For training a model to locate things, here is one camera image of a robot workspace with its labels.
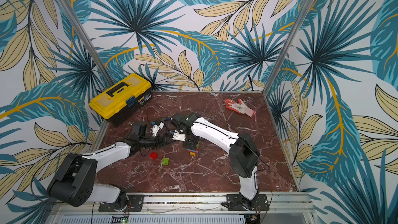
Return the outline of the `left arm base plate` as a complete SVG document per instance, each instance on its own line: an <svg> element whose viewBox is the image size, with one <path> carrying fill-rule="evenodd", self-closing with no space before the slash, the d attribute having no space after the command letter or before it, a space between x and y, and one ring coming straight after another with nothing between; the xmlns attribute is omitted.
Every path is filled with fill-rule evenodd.
<svg viewBox="0 0 398 224"><path fill-rule="evenodd" d="M115 203L101 203L99 212L141 212L144 195L123 195Z"/></svg>

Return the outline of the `small red lego brick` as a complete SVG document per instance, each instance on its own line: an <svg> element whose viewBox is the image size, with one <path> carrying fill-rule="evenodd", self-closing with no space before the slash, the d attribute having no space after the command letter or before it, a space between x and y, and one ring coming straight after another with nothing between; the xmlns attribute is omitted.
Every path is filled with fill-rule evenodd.
<svg viewBox="0 0 398 224"><path fill-rule="evenodd" d="M152 152L152 153L150 154L150 158L153 159L153 160L155 160L157 157L158 157L158 154L155 153L155 152Z"/></svg>

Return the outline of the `green square lego brick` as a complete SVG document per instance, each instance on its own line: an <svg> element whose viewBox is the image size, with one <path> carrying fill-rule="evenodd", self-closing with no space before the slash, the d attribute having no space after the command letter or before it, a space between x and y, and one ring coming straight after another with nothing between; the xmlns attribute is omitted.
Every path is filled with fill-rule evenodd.
<svg viewBox="0 0 398 224"><path fill-rule="evenodd" d="M162 165L163 165L163 166L168 166L168 165L169 165L169 162L170 162L169 158L163 158L163 159L162 159Z"/></svg>

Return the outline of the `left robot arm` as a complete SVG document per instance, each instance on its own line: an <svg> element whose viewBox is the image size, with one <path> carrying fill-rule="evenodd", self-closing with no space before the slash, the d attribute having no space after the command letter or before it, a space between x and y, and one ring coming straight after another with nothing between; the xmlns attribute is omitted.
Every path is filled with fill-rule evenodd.
<svg viewBox="0 0 398 224"><path fill-rule="evenodd" d="M56 171L47 193L51 198L74 207L100 202L121 211L129 205L125 190L95 183L96 174L119 160L135 155L142 148L157 149L173 142L170 132L148 136L145 123L133 124L130 134L115 144L92 153L68 154Z"/></svg>

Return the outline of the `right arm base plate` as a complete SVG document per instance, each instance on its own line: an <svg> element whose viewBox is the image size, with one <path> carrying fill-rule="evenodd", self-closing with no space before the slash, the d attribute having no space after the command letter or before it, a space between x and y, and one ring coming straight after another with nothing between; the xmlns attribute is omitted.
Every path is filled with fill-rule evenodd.
<svg viewBox="0 0 398 224"><path fill-rule="evenodd" d="M269 201L265 194L256 194L252 200L248 200L241 194L228 194L227 199L221 205L228 211L268 211Z"/></svg>

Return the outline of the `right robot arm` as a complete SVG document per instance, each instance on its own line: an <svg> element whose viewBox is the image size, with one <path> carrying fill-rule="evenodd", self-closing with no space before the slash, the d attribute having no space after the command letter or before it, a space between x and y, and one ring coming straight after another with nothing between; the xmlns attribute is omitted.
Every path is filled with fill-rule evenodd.
<svg viewBox="0 0 398 224"><path fill-rule="evenodd" d="M229 156L232 170L239 176L240 195L247 200L255 198L259 192L256 172L260 153L248 133L225 130L196 113L186 117L175 114L171 122L177 132L184 135L184 145L196 145L201 138L224 150Z"/></svg>

